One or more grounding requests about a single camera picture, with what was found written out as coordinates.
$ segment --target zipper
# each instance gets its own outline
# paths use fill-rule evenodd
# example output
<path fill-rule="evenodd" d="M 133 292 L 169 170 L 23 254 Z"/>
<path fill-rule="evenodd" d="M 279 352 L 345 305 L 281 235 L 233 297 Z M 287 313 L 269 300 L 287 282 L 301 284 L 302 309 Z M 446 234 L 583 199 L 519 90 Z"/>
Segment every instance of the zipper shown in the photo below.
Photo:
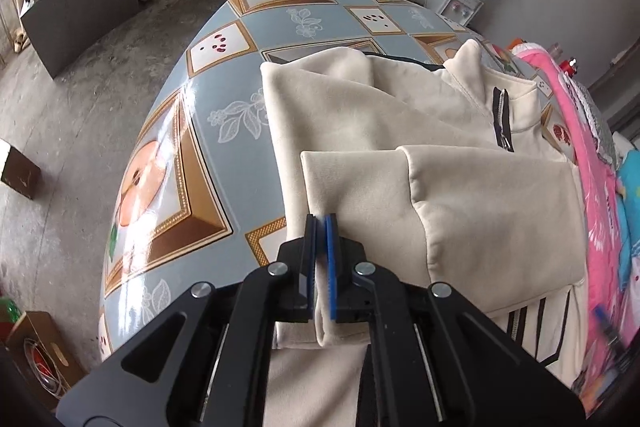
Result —
<path fill-rule="evenodd" d="M 511 143 L 511 127 L 509 124 L 509 93 L 506 89 L 494 87 L 494 131 L 498 145 L 513 152 Z"/>

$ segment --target pink garment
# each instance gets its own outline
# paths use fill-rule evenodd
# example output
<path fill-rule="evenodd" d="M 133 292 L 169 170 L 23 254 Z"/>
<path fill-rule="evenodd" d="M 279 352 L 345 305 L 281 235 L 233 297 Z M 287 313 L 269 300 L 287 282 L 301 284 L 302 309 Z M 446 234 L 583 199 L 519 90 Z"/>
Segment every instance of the pink garment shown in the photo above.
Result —
<path fill-rule="evenodd" d="M 609 355 L 607 343 L 591 311 L 596 304 L 603 304 L 614 323 L 617 323 L 620 315 L 618 256 L 622 245 L 617 226 L 616 175 L 596 154 L 590 128 L 580 121 L 572 101 L 570 91 L 573 87 L 546 50 L 537 44 L 526 43 L 516 46 L 513 54 L 546 73 L 575 146 L 589 232 L 587 269 L 590 313 L 586 346 L 589 365 L 584 386 L 587 388 L 601 374 Z"/>

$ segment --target beige sweatshirt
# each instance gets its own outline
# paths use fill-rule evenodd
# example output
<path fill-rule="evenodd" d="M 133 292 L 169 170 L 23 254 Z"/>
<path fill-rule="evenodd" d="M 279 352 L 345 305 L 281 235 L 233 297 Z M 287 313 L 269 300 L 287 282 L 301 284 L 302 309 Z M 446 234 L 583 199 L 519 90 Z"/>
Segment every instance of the beige sweatshirt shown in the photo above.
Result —
<path fill-rule="evenodd" d="M 451 283 L 570 385 L 586 340 L 577 173 L 542 136 L 536 84 L 488 70 L 480 57 L 467 41 L 435 73 L 350 48 L 264 63 L 287 235 L 302 235 L 308 212 L 336 212 L 341 235 L 360 241 L 368 259 L 404 282 Z M 498 133 L 504 89 L 509 118 L 500 112 Z M 498 145 L 500 134 L 514 152 Z M 291 407 L 301 416 L 287 413 L 287 425 L 354 422 L 367 330 L 328 320 L 322 262 L 316 289 L 313 323 L 277 325 L 276 343 L 288 349 L 275 354 L 278 378 L 272 364 L 267 425 Z M 340 347 L 297 351 L 328 346 Z M 305 357 L 323 371 L 303 371 Z M 295 398 L 304 377 L 323 395 L 314 405 Z"/>

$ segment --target metal screw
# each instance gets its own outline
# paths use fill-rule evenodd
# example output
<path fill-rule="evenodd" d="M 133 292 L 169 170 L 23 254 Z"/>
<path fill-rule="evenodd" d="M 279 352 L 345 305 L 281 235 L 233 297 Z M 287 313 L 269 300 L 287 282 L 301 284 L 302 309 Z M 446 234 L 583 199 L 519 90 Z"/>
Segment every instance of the metal screw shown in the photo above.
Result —
<path fill-rule="evenodd" d="M 191 287 L 191 295 L 193 295 L 196 299 L 200 299 L 201 297 L 206 297 L 211 293 L 211 285 L 208 282 L 196 282 Z"/>
<path fill-rule="evenodd" d="M 436 282 L 431 287 L 431 293 L 433 293 L 436 297 L 449 297 L 449 295 L 451 295 L 451 286 L 449 286 L 446 282 Z"/>
<path fill-rule="evenodd" d="M 376 271 L 376 265 L 372 263 L 358 263 L 356 264 L 355 270 L 358 275 L 371 275 Z"/>
<path fill-rule="evenodd" d="M 269 275 L 284 275 L 288 269 L 289 267 L 286 264 L 276 261 L 269 265 L 267 272 L 269 272 Z"/>

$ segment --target cardboard box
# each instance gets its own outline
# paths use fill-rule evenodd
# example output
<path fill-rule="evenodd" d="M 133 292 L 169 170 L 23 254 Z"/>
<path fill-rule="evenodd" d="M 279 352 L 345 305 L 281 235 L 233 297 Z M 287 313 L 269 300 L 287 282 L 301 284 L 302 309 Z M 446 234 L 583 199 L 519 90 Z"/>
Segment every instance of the cardboard box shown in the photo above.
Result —
<path fill-rule="evenodd" d="M 85 375 L 47 312 L 24 312 L 6 347 L 33 394 L 49 410 Z"/>

